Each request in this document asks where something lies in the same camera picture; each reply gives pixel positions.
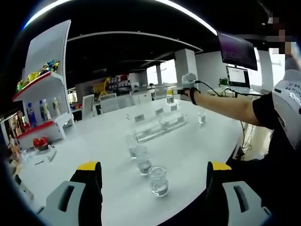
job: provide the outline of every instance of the floor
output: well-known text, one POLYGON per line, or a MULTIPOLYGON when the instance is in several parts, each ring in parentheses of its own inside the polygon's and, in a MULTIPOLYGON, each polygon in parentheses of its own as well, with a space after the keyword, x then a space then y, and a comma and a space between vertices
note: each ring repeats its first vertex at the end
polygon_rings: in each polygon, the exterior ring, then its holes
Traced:
POLYGON ((267 128, 248 125, 245 134, 243 160, 262 159, 269 151, 270 135, 272 131, 267 128))

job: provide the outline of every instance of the human arm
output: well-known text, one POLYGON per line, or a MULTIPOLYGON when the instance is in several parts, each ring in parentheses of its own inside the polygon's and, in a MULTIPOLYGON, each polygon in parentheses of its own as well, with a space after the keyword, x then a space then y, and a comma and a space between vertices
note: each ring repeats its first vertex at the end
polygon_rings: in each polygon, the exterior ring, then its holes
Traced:
POLYGON ((253 111, 253 101, 244 98, 214 97, 194 92, 196 104, 210 111, 244 121, 255 126, 262 126, 253 111))

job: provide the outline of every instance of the wrist strap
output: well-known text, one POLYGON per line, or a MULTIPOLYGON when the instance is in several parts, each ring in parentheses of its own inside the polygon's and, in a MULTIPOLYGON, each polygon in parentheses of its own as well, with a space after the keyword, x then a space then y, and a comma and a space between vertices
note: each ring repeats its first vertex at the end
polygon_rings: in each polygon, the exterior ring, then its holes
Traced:
POLYGON ((190 99, 191 99, 191 101, 192 101, 192 103, 193 103, 194 105, 197 105, 197 103, 196 103, 196 101, 195 101, 195 99, 194 99, 194 93, 195 93, 196 91, 197 91, 198 93, 200 93, 200 92, 198 91, 197 88, 191 88, 191 89, 190 89, 190 93, 189 93, 190 99))

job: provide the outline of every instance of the black sleeve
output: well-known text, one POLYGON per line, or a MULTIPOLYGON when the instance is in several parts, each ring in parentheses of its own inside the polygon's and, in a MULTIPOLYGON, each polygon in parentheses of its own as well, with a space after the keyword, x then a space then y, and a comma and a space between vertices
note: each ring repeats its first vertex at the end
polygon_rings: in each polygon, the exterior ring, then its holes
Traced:
POLYGON ((275 129, 278 119, 274 108, 272 93, 253 101, 253 111, 260 124, 268 129, 275 129))

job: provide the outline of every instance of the computer monitor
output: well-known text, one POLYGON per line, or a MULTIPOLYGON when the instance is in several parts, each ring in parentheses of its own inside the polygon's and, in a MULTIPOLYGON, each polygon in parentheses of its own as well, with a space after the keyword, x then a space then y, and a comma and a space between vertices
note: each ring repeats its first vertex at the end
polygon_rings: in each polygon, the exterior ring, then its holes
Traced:
POLYGON ((218 38, 224 63, 257 71, 257 61, 252 43, 235 35, 221 32, 218 33, 218 38))
POLYGON ((226 71, 230 86, 250 88, 248 70, 226 66, 226 71))

